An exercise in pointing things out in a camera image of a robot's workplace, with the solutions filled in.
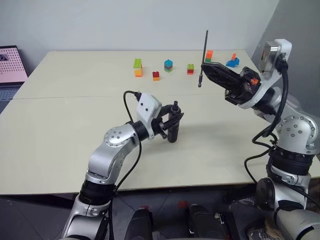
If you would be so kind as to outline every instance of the red lego brick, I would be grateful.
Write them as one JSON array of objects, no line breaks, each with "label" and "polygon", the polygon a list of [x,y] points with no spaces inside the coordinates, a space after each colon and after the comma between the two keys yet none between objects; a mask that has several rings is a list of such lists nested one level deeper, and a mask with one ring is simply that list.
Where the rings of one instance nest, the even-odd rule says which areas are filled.
[{"label": "red lego brick", "polygon": [[159,72],[158,71],[153,71],[152,72],[152,77],[153,78],[158,78],[159,77]]}]

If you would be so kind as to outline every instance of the blue lego brick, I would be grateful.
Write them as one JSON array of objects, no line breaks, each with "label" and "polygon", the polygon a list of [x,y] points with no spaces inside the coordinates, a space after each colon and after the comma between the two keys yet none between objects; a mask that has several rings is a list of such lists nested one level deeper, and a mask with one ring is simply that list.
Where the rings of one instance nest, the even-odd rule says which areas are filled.
[{"label": "blue lego brick", "polygon": [[168,60],[164,61],[164,66],[167,68],[172,68],[173,62],[168,59]]},{"label": "blue lego brick", "polygon": [[231,67],[231,68],[235,68],[236,66],[238,66],[240,63],[239,58],[235,58],[234,60],[229,60],[226,62],[226,66],[227,67]]}]

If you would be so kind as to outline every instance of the black cable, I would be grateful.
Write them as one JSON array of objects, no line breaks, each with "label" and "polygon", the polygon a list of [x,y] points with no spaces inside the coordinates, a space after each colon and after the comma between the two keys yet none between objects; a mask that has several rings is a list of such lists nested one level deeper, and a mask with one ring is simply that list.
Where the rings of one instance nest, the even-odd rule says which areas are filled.
[{"label": "black cable", "polygon": [[128,105],[127,105],[127,100],[126,100],[126,95],[127,94],[133,94],[135,95],[136,92],[135,91],[130,91],[130,90],[127,90],[123,93],[123,103],[124,103],[124,106],[125,106],[125,109],[126,109],[126,112],[128,113],[129,115],[129,118],[130,118],[130,121],[133,122],[133,119],[132,119],[132,116],[131,116],[131,113],[129,111],[129,108],[128,108]]},{"label": "black cable", "polygon": [[[123,103],[124,103],[126,112],[128,113],[130,121],[133,122],[130,110],[129,110],[128,105],[127,105],[127,99],[126,99],[126,95],[127,94],[133,94],[137,99],[140,99],[141,93],[136,92],[136,91],[130,91],[130,90],[127,90],[127,91],[125,91],[123,93]],[[138,164],[138,162],[140,160],[140,157],[141,157],[141,153],[142,153],[142,145],[141,145],[141,142],[139,142],[139,153],[138,153],[138,156],[137,156],[133,166],[130,168],[130,170],[124,175],[124,177],[120,180],[118,185],[115,187],[115,190],[114,190],[114,193],[113,193],[113,197],[116,195],[116,193],[117,193],[119,187],[121,186],[121,184],[126,180],[126,178],[129,176],[129,174],[134,170],[134,168]],[[113,227],[113,221],[112,221],[112,203],[113,203],[113,198],[111,198],[110,204],[109,204],[109,208],[108,208],[109,240],[115,240],[114,227]]]},{"label": "black cable", "polygon": [[114,236],[114,225],[112,223],[112,203],[113,197],[110,200],[109,208],[108,208],[108,217],[109,217],[109,240],[115,240]]},{"label": "black cable", "polygon": [[281,184],[287,186],[288,188],[296,191],[297,193],[305,196],[307,199],[309,199],[311,202],[313,202],[320,209],[320,204],[313,197],[311,197],[309,194],[305,193],[304,191],[302,191],[302,190],[294,187],[293,185],[290,185],[282,180],[280,180],[279,183],[281,183]]},{"label": "black cable", "polygon": [[[255,178],[253,177],[253,175],[252,175],[251,172],[249,171],[249,168],[248,168],[247,163],[248,163],[249,160],[261,158],[262,156],[266,155],[270,150],[272,150],[272,149],[274,148],[274,146],[270,146],[269,144],[266,144],[266,143],[264,143],[264,142],[257,141],[257,139],[262,136],[263,132],[266,131],[267,128],[268,128],[268,127],[266,127],[265,129],[263,129],[263,130],[262,130],[261,132],[259,132],[256,136],[254,136],[254,137],[252,138],[252,142],[253,142],[254,144],[257,144],[257,145],[260,145],[260,146],[264,146],[264,147],[268,148],[268,150],[266,150],[266,151],[264,151],[263,153],[260,153],[260,154],[258,154],[258,155],[248,157],[247,159],[244,160],[244,163],[243,163],[246,172],[248,173],[248,175],[250,176],[250,178],[253,180],[253,182],[254,182],[255,184],[257,183],[257,181],[255,180]],[[275,144],[275,143],[278,141],[277,136],[276,136],[274,133],[271,133],[270,136],[273,137],[273,141],[272,141],[272,140],[270,140],[270,141],[272,141],[272,144]]]},{"label": "black cable", "polygon": [[141,157],[141,152],[142,152],[142,146],[141,146],[141,142],[139,142],[139,154],[138,157],[136,158],[133,166],[130,168],[130,170],[124,175],[124,177],[120,180],[120,182],[118,183],[118,185],[115,188],[115,191],[117,191],[119,189],[119,187],[121,186],[121,184],[126,180],[126,178],[129,176],[129,174],[134,170],[134,168],[136,167],[136,165],[138,164],[140,157]]},{"label": "black cable", "polygon": [[281,115],[284,111],[284,108],[286,106],[288,92],[289,92],[289,78],[288,78],[288,72],[285,67],[281,69],[282,74],[282,82],[283,82],[283,88],[282,88],[282,95],[281,95],[281,101],[278,107],[278,110],[276,111],[275,117],[270,124],[270,126],[266,129],[266,132],[263,133],[263,137],[268,137],[270,133],[275,129],[276,125],[281,120]]},{"label": "black cable", "polygon": [[246,172],[248,173],[248,175],[250,176],[250,178],[252,179],[252,181],[254,181],[255,184],[257,183],[257,181],[255,180],[254,176],[252,176],[251,172],[249,171],[248,166],[247,166],[247,162],[251,159],[261,158],[262,156],[266,155],[269,151],[270,150],[268,149],[268,150],[264,151],[263,153],[248,157],[246,160],[244,160],[244,168],[245,168]]}]

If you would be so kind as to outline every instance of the orange part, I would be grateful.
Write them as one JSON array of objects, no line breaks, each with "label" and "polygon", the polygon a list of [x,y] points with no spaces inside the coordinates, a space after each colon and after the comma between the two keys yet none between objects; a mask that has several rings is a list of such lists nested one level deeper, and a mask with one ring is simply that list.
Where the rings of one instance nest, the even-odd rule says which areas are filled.
[{"label": "orange part", "polygon": [[212,55],[214,54],[214,51],[212,51],[212,50],[208,50],[207,52],[206,52],[206,59],[211,59],[212,58]]},{"label": "orange part", "polygon": [[134,75],[135,75],[136,77],[142,77],[142,68],[140,68],[140,69],[135,69],[135,70],[134,70]]},{"label": "orange part", "polygon": [[257,85],[258,82],[259,82],[259,80],[254,77],[254,78],[252,78],[252,79],[250,80],[250,82],[251,82],[253,85]]}]

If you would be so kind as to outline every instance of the stacked lego bricks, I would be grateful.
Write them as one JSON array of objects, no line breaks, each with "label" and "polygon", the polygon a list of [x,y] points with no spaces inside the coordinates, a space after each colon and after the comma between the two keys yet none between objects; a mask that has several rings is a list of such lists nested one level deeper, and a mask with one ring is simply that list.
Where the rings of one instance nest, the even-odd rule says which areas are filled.
[{"label": "stacked lego bricks", "polygon": [[214,54],[214,51],[212,51],[212,50],[206,51],[206,55],[205,55],[205,60],[204,61],[206,63],[210,63],[213,54]]},{"label": "stacked lego bricks", "polygon": [[172,72],[173,70],[173,62],[171,60],[164,61],[164,70],[168,73]]},{"label": "stacked lego bricks", "polygon": [[136,59],[134,60],[133,71],[134,71],[134,75],[135,75],[136,77],[142,77],[143,70],[142,70],[142,61],[141,61],[141,58],[136,58]]},{"label": "stacked lego bricks", "polygon": [[192,74],[194,74],[194,71],[195,71],[195,65],[194,64],[188,64],[188,66],[186,68],[186,74],[192,75]]}]

